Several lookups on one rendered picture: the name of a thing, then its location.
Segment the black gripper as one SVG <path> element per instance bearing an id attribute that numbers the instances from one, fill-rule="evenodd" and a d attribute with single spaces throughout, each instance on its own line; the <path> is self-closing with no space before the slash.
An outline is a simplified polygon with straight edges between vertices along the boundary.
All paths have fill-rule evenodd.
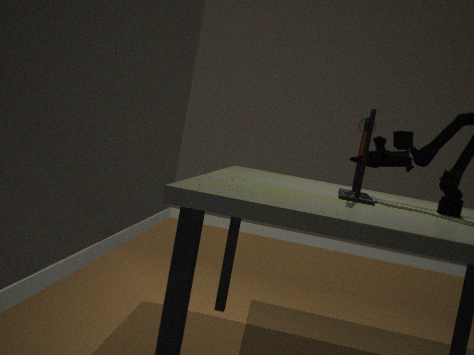
<path id="1" fill-rule="evenodd" d="M 351 157 L 350 161 L 361 164 L 362 156 Z M 387 153 L 379 153 L 377 150 L 368 151 L 366 165 L 367 167 L 394 167 L 395 166 L 395 152 L 388 151 Z"/>

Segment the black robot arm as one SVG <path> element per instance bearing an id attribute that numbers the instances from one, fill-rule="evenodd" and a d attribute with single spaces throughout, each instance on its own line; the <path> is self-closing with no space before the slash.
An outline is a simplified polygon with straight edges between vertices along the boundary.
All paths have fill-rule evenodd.
<path id="1" fill-rule="evenodd" d="M 407 167 L 407 172 L 414 168 L 412 165 L 412 157 L 409 156 L 409 148 L 416 165 L 421 167 L 429 165 L 439 149 L 464 126 L 474 126 L 474 113 L 458 115 L 431 143 L 420 150 L 413 147 L 413 132 L 394 132 L 394 147 L 396 147 L 397 150 L 406 150 L 394 151 L 394 167 Z M 379 153 L 387 153 L 389 151 L 385 150 L 385 138 L 378 136 L 373 138 L 373 142 Z M 464 203 L 464 200 L 461 200 L 463 193 L 457 187 L 473 156 L 474 135 L 452 169 L 449 172 L 445 170 L 443 176 L 439 179 L 441 180 L 439 187 L 444 192 L 445 197 L 441 196 L 441 200 L 439 200 L 438 213 L 463 218 L 461 216 Z"/>

